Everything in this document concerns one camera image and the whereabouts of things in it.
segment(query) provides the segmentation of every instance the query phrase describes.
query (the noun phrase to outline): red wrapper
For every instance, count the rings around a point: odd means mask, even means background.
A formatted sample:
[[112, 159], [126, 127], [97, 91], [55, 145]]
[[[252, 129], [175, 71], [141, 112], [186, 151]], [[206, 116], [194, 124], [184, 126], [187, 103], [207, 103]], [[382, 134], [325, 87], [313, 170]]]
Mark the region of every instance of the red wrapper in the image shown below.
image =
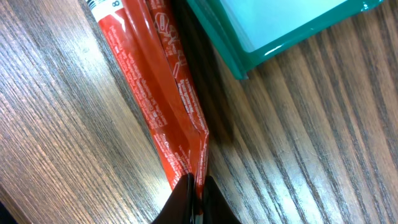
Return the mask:
[[144, 115], [171, 188], [192, 173], [201, 199], [208, 128], [168, 2], [86, 1]]

